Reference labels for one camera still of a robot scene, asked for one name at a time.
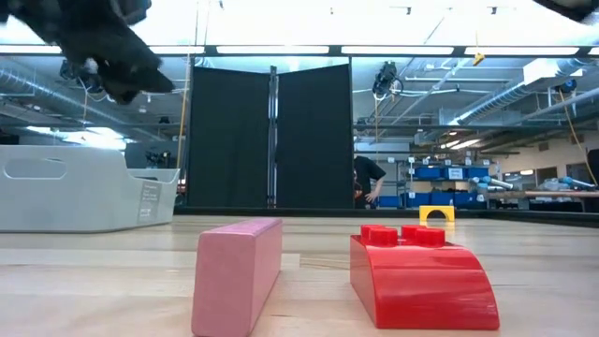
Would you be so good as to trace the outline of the ribbed silver ventilation duct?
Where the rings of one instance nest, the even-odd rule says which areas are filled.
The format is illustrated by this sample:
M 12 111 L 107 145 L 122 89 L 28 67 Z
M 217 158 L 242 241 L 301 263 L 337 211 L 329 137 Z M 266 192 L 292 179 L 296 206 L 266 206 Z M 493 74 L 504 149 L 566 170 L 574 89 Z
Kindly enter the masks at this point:
M 35 75 L 14 62 L 0 62 L 0 89 L 8 89 L 14 95 L 32 94 L 33 99 L 46 104 L 55 112 L 70 114 L 81 120 L 83 113 L 86 113 L 89 126 L 110 127 L 124 131 L 127 135 L 164 140 L 156 131 L 135 127 L 130 121 L 105 110 L 102 104 L 94 102 L 87 95 L 83 95 L 83 98 L 68 95 L 66 87 L 51 84 L 43 75 Z

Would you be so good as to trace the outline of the black folding partition screen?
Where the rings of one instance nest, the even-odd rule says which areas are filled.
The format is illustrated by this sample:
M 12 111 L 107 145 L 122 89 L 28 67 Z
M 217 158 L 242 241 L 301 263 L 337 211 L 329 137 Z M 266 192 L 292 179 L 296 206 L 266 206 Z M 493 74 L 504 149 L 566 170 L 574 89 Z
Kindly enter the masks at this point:
M 351 210 L 353 119 L 348 64 L 270 75 L 193 71 L 187 206 Z

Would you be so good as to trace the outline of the yellow arch block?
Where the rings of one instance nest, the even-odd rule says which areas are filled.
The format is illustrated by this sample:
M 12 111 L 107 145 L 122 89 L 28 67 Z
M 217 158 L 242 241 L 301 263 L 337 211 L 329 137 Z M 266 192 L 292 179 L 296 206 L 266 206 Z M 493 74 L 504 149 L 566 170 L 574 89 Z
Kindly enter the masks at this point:
M 429 216 L 433 212 L 440 212 L 446 222 L 454 222 L 456 220 L 455 207 L 446 205 L 420 205 L 418 209 L 418 216 L 420 223 L 426 223 Z

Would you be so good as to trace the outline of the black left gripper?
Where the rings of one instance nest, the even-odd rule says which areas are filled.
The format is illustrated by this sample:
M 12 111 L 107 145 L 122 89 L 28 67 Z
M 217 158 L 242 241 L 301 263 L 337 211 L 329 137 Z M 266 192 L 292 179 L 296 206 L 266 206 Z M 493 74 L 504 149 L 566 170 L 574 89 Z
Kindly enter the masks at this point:
M 58 45 L 68 61 L 96 66 L 104 91 L 117 104 L 130 104 L 141 92 L 169 93 L 173 82 L 160 71 L 162 60 L 143 56 L 143 41 L 123 25 L 96 25 L 62 29 Z

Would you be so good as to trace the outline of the shelf with blue bins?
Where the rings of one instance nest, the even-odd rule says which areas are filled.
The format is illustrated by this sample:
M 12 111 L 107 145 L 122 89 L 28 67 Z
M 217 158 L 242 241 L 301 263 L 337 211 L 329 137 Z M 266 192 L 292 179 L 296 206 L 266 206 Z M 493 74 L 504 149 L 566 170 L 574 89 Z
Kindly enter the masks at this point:
M 487 201 L 474 178 L 489 175 L 488 167 L 444 166 L 408 160 L 381 163 L 386 172 L 382 192 L 373 202 L 378 209 L 417 209 L 422 205 L 484 210 Z

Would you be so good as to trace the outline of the background wooden table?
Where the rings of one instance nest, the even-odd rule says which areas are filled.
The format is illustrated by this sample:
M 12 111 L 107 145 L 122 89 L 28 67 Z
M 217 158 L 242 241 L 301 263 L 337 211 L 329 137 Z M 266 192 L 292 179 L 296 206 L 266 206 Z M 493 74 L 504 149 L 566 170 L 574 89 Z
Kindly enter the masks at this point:
M 599 191 L 503 191 L 503 192 L 483 192 L 482 195 L 487 202 L 492 199 L 500 200 L 515 200 L 520 210 L 530 210 L 530 200 L 541 198 L 547 201 L 549 198 L 571 198 L 572 200 L 580 201 L 582 210 L 585 210 L 585 199 L 599 199 Z

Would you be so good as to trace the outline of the grey plastic bin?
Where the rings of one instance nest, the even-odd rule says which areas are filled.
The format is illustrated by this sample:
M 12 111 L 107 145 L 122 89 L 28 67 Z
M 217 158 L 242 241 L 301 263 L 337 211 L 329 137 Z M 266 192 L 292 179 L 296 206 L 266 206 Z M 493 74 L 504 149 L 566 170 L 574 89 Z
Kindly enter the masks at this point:
M 180 171 L 110 149 L 0 145 L 0 232 L 100 233 L 170 222 Z

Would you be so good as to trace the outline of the person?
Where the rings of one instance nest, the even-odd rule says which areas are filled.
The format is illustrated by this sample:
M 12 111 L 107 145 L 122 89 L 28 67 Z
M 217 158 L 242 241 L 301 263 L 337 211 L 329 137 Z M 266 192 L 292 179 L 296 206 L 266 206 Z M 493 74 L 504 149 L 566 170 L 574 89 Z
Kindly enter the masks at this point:
M 386 172 L 370 158 L 354 158 L 354 201 L 356 209 L 369 209 L 380 196 Z

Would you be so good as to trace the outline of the long pink wooden block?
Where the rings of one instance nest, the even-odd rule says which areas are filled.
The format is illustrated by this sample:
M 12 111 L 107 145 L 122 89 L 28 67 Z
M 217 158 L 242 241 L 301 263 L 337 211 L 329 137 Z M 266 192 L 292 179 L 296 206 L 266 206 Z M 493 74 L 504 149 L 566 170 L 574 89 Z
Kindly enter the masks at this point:
M 191 331 L 249 337 L 281 270 L 283 221 L 255 218 L 200 234 Z

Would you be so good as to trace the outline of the red studded curved brick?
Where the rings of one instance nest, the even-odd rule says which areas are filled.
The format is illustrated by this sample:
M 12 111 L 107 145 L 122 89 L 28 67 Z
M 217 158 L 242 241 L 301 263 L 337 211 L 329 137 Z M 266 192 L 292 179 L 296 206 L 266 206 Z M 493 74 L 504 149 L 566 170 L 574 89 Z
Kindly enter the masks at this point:
M 500 328 L 484 268 L 444 230 L 364 225 L 349 245 L 350 284 L 378 329 Z

